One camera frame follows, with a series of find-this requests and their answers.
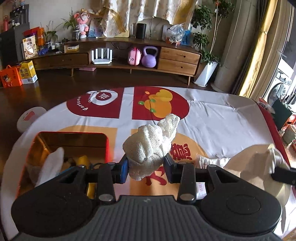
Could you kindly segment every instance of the tablecloth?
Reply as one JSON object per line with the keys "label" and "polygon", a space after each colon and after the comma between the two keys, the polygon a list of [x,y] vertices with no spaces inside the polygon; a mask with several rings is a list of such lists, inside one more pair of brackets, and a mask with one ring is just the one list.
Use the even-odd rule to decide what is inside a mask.
{"label": "tablecloth", "polygon": [[[169,113],[181,118],[170,151],[176,161],[194,160],[197,154],[209,158],[233,157],[251,145],[273,143],[260,109],[248,98],[174,87],[89,91],[49,110],[13,146],[4,168],[0,193],[1,220],[8,239],[18,233],[10,209],[26,155],[37,133],[105,133],[111,158],[119,161],[124,155],[123,142],[139,126],[157,123]],[[167,182],[164,171],[159,169],[140,182],[128,177],[125,184],[114,186],[118,198],[122,194],[171,194],[176,187],[170,185],[173,184]]]}

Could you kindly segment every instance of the pink suitcase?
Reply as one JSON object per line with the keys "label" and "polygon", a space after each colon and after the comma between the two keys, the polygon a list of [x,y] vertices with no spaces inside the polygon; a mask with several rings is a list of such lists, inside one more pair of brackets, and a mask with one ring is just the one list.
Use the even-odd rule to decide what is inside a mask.
{"label": "pink suitcase", "polygon": [[141,51],[136,47],[133,47],[128,53],[128,64],[138,65],[141,60]]}

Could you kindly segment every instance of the plush doll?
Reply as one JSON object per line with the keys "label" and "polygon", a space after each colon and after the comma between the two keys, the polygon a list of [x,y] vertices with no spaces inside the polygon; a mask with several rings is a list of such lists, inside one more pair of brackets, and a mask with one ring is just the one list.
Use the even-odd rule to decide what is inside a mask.
{"label": "plush doll", "polygon": [[86,32],[89,30],[89,27],[86,24],[89,20],[89,13],[87,11],[82,11],[81,13],[76,13],[74,18],[76,18],[78,22],[77,29],[80,31],[80,38],[86,38]]}

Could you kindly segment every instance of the wooden tv cabinet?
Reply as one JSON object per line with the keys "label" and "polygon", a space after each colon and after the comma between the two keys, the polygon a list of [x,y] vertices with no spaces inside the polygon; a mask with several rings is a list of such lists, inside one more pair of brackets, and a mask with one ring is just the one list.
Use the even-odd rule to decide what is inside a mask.
{"label": "wooden tv cabinet", "polygon": [[[124,42],[142,49],[144,46],[156,46],[159,49],[157,64],[154,68],[146,68],[141,64],[134,66],[127,63],[127,59],[112,60],[111,64],[94,65],[91,61],[91,50],[95,48],[104,48],[108,42]],[[200,65],[201,54],[194,48],[188,46],[173,46],[159,40],[135,39],[135,38],[86,38],[79,41],[70,41],[69,44],[79,44],[80,48],[76,52],[70,53],[48,53],[43,56],[35,56],[33,61],[36,70],[95,67],[95,68],[115,68],[132,69],[165,72],[188,76],[188,85],[190,78],[197,75]]]}

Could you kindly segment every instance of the potted plant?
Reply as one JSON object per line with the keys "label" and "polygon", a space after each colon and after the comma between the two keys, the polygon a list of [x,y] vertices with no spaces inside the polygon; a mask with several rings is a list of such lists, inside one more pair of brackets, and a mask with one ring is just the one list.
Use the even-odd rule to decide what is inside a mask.
{"label": "potted plant", "polygon": [[64,20],[64,29],[65,27],[67,29],[71,28],[72,29],[72,40],[79,40],[79,33],[80,31],[77,29],[77,19],[75,18],[74,14],[73,14],[73,9],[71,8],[71,13],[69,13],[70,16],[70,20],[66,20],[64,18],[62,18],[62,20]]}
{"label": "potted plant", "polygon": [[45,47],[50,49],[52,46],[52,43],[58,40],[58,36],[57,36],[57,28],[58,26],[60,26],[61,24],[59,24],[58,26],[56,26],[55,28],[53,28],[53,21],[49,21],[49,24],[46,25],[46,30],[44,30],[43,32],[43,37],[44,37],[44,41],[45,41]]}
{"label": "potted plant", "polygon": [[195,9],[193,17],[191,19],[191,24],[194,28],[200,26],[201,33],[193,33],[193,43],[196,47],[199,48],[200,53],[202,54],[201,59],[201,69],[200,75],[194,81],[195,84],[205,87],[207,82],[212,76],[214,70],[219,64],[219,58],[212,54],[212,50],[217,38],[217,29],[221,22],[222,18],[227,18],[230,12],[234,11],[234,5],[231,2],[226,2],[225,0],[213,0],[215,3],[215,26],[214,26],[214,36],[211,45],[210,51],[206,50],[209,40],[207,35],[203,33],[204,29],[207,28],[211,30],[212,28],[212,19],[211,15],[213,14],[209,8],[206,6],[199,6],[198,9]]}

